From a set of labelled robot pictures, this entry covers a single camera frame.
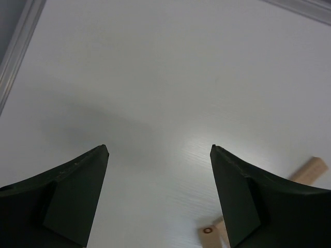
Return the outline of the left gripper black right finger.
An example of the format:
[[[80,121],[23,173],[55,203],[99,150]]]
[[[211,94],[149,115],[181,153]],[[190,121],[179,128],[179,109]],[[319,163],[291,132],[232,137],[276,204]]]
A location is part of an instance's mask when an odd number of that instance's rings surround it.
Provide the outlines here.
[[[231,247],[330,247],[330,190],[293,182],[213,145]]]

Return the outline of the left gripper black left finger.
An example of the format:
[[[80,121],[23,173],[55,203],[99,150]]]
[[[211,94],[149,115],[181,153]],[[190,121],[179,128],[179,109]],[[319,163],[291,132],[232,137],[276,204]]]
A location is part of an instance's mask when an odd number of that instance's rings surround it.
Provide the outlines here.
[[[97,146],[1,188],[1,247],[87,247],[109,152]]]

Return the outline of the engraved light wood block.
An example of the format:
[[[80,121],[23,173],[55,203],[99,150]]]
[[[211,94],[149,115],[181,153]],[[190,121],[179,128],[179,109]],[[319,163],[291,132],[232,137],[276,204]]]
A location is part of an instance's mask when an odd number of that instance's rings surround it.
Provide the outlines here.
[[[289,180],[304,185],[312,185],[327,171],[328,166],[323,159],[319,157],[312,157],[303,166],[301,166],[289,178]]]

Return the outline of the long light wood block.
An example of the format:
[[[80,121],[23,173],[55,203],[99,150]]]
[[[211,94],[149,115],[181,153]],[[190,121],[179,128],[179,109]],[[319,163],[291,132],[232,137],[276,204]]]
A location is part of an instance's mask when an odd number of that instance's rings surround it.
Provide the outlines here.
[[[227,229],[222,216],[211,225],[199,228],[198,236],[202,248],[230,247]]]

